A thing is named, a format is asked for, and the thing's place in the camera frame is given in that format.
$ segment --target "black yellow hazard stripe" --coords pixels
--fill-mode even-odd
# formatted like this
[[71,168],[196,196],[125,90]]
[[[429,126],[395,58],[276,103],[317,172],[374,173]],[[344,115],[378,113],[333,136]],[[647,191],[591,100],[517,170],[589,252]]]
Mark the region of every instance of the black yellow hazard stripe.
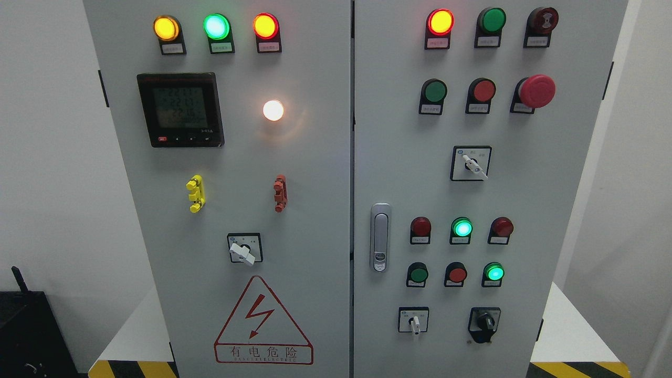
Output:
[[179,378],[174,362],[96,361],[89,378]]
[[[179,378],[174,362],[97,361],[89,378]],[[630,378],[624,363],[530,363],[527,378]]]
[[530,363],[527,378],[630,378],[624,363]]

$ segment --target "digital power meter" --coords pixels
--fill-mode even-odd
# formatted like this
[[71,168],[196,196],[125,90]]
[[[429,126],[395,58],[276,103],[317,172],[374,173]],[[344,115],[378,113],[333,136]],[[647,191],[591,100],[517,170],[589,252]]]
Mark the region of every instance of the digital power meter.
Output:
[[213,72],[141,73],[138,88],[152,147],[224,144]]

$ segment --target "electrical control cabinet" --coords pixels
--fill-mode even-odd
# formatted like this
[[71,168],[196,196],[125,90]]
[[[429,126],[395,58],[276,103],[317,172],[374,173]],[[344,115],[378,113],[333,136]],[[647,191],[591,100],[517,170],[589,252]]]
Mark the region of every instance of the electrical control cabinet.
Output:
[[348,376],[351,2],[84,4],[180,376]]
[[181,376],[525,375],[626,0],[84,4]]
[[626,1],[354,5],[354,376],[524,377]]

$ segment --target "warning triangle sign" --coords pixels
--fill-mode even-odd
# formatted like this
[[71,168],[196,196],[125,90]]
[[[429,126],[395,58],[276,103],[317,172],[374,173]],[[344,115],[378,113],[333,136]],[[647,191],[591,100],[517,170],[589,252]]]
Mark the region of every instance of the warning triangle sign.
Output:
[[312,344],[278,296],[252,276],[214,343],[218,363],[311,365]]

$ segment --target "lcd display screen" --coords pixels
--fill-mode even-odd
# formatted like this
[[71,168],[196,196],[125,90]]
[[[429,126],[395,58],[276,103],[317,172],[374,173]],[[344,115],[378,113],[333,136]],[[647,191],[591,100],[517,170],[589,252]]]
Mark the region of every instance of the lcd display screen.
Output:
[[208,128],[201,87],[153,88],[161,128]]

